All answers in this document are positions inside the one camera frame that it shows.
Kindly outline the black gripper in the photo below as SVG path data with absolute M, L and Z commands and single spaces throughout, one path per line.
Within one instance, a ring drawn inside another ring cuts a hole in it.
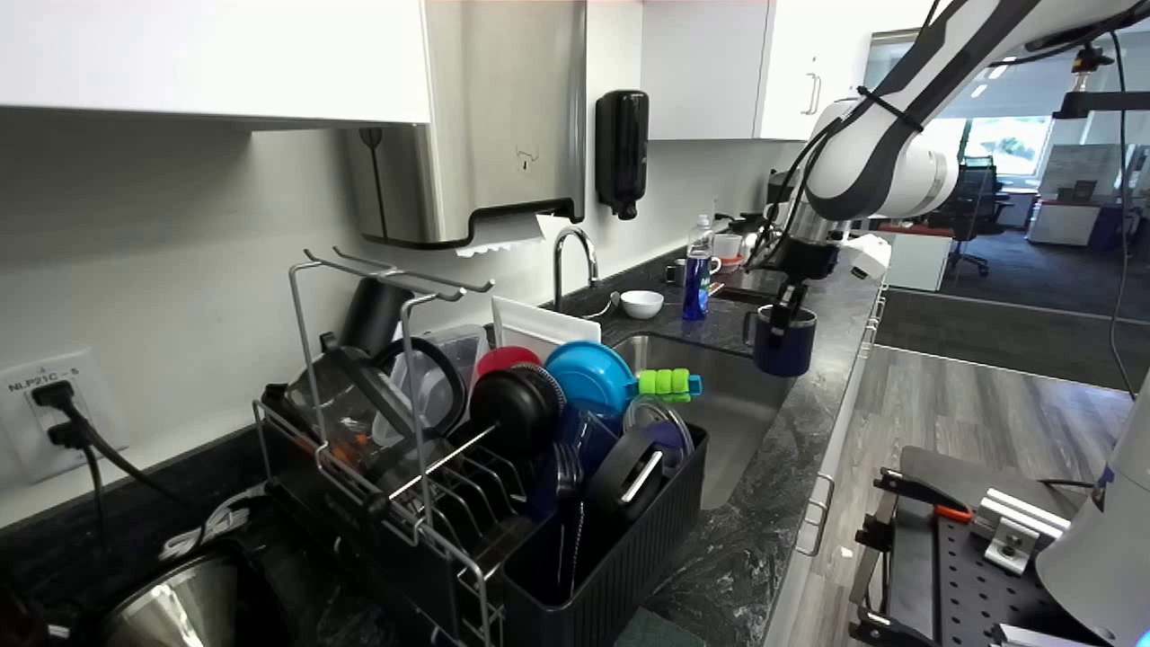
M 773 298 L 773 308 L 784 316 L 784 319 L 795 319 L 806 304 L 806 290 L 809 285 L 800 280 L 800 276 L 786 276 L 784 288 L 778 290 Z

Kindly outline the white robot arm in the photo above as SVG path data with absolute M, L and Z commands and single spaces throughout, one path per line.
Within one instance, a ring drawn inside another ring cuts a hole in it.
M 773 316 L 800 316 L 809 285 L 834 269 L 834 222 L 912 218 L 948 198 L 961 163 L 930 149 L 924 130 L 977 71 L 1143 17 L 1148 0 L 948 0 L 876 85 L 861 85 L 820 114 L 786 170 L 784 288 L 773 296 Z

